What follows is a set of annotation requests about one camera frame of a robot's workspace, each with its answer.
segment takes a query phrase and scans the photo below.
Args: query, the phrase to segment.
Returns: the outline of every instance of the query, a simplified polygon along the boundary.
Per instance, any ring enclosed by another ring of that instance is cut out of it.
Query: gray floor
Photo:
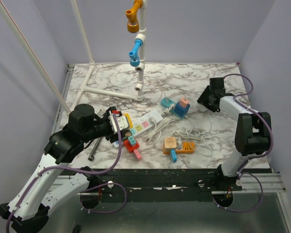
[[[240,194],[232,207],[246,209],[258,196]],[[71,233],[80,224],[80,233],[288,233],[276,194],[267,194],[262,205],[245,214],[216,208],[212,202],[128,203],[115,214],[88,214],[81,211],[79,197],[73,198],[50,218],[42,233]],[[117,207],[104,204],[104,210]]]

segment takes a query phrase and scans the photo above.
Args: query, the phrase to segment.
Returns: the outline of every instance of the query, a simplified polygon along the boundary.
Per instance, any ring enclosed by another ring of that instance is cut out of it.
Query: orange power strip
[[[183,142],[182,149],[181,150],[175,149],[175,152],[176,152],[176,154],[193,154],[195,151],[194,142],[191,142],[191,146],[190,146],[189,142]],[[169,153],[170,153],[170,151],[163,148],[163,154],[169,154]]]

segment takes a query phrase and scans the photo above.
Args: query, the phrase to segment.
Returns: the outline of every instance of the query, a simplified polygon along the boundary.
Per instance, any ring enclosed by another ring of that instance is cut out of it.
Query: gray wall
[[[271,164],[280,171],[291,204],[291,0],[276,0],[241,62],[254,85],[250,101],[272,116]]]
[[[67,63],[88,63],[70,1],[34,0]],[[274,0],[149,0],[148,62],[240,62]],[[133,0],[77,0],[96,62],[129,62]]]
[[[41,63],[62,89],[66,65],[32,0],[4,0]],[[0,203],[9,202],[34,171],[58,102],[0,14]],[[0,233],[5,232],[0,217]]]

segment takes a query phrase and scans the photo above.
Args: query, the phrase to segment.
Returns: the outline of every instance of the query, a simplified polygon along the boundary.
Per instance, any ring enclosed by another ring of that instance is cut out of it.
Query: marble surface
[[[88,64],[75,65],[67,96],[69,107],[72,105],[88,68]],[[166,96],[177,92],[185,94],[191,104],[187,116],[194,123],[194,128],[203,134],[201,137],[202,141],[193,140],[196,144],[196,151],[193,154],[179,154],[177,162],[171,163],[168,155],[164,155],[162,151],[152,148],[153,142],[147,144],[144,139],[138,137],[137,140],[140,144],[139,152],[142,160],[137,161],[133,154],[129,154],[126,148],[123,148],[120,161],[115,168],[217,168],[219,164],[229,157],[235,148],[236,122],[223,112],[201,111],[196,100],[209,84],[209,78],[222,77],[230,73],[239,73],[236,64],[146,64],[145,82],[158,83],[164,93],[161,93],[157,85],[145,83],[145,99],[142,102],[85,92],[79,103],[92,105],[96,112],[100,109],[105,111],[109,106],[114,105],[123,113],[129,113],[133,121],[152,109],[162,109],[159,104],[160,102],[153,107],[145,107],[155,104],[158,100],[165,97],[165,94]],[[136,93],[134,91],[136,81],[137,73],[129,64],[97,64],[88,86],[134,94]],[[236,76],[227,79],[226,89],[227,92],[233,94],[245,91],[242,79]],[[182,95],[179,94],[172,96],[171,99],[177,102],[181,97]],[[248,99],[243,99],[242,101],[249,104]],[[180,120],[172,114],[169,114],[167,117],[171,118],[172,121],[168,127],[162,130],[162,135],[157,143],[158,147],[162,146],[163,139],[170,136],[174,130],[181,128],[190,130],[192,128],[191,123],[186,119]],[[64,113],[61,127],[66,123],[67,114]],[[210,157],[206,156],[210,155],[210,151],[205,147],[211,150],[212,155]],[[110,146],[109,142],[105,139],[100,143],[94,161],[90,162],[87,158],[92,148],[93,145],[80,153],[72,162],[72,166],[108,168],[115,161],[117,149]],[[247,167],[269,168],[269,164],[267,159],[262,158],[251,161]]]

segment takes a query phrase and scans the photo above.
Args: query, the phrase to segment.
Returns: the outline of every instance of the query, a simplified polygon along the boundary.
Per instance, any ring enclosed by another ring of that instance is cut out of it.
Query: white power strip
[[[163,117],[157,110],[152,110],[151,112],[141,116],[140,118],[133,121],[133,128],[130,129],[131,134],[137,137],[144,132],[148,131],[163,120]]]

